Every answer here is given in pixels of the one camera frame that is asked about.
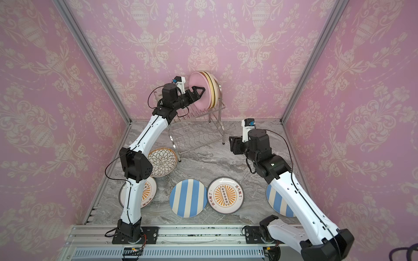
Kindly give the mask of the blue striped plate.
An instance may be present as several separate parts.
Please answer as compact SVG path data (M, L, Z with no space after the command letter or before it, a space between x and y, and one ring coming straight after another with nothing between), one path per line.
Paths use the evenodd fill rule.
M196 179L180 181L169 198L171 210L181 218L192 218L200 214L207 205L206 187Z
M296 217L295 213L284 198L276 190L274 190L270 184L267 186L266 198L269 205L280 215L289 218Z

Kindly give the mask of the brown rim petal pattern plate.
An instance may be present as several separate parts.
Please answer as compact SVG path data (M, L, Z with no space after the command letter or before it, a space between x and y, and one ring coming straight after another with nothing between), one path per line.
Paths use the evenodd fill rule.
M153 166L151 177L159 178L170 174L177 166L178 158L174 150L166 147L152 150L148 160Z

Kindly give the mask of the yellow bear plate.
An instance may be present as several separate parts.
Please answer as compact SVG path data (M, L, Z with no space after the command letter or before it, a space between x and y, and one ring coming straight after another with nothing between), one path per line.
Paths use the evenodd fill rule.
M209 86L210 86L210 93L211 93L211 109L215 107L216 104L216 89L215 89L215 81L214 78L206 71L202 72L204 74L204 76L206 77L206 79L208 80Z

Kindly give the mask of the cream beige plate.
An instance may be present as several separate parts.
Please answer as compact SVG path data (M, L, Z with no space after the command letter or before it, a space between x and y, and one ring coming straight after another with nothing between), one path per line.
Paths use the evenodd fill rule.
M217 78L211 73L209 73L209 76L211 77L212 84L213 84L213 87L214 87L215 100L214 100L213 108L215 108L219 105L219 99L221 98L221 90L220 90Z

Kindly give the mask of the pink bear plate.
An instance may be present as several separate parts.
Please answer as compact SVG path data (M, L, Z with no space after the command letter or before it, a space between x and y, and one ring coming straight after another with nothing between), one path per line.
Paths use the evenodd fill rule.
M189 88L192 91L193 87L197 87L200 99L193 104L198 110L204 111L210 108L212 104L212 94L210 84L201 72L194 72L189 78Z

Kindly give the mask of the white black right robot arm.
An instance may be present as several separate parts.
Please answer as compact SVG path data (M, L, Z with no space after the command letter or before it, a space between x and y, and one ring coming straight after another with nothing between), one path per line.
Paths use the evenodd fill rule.
M340 229L313 202L291 167L272 152L265 129L244 130L240 137L230 137L233 154L243 154L252 162L255 172L279 193L296 215L302 229L284 223L271 215L260 222L266 241L280 241L299 252L305 261L343 261L354 243L354 235Z

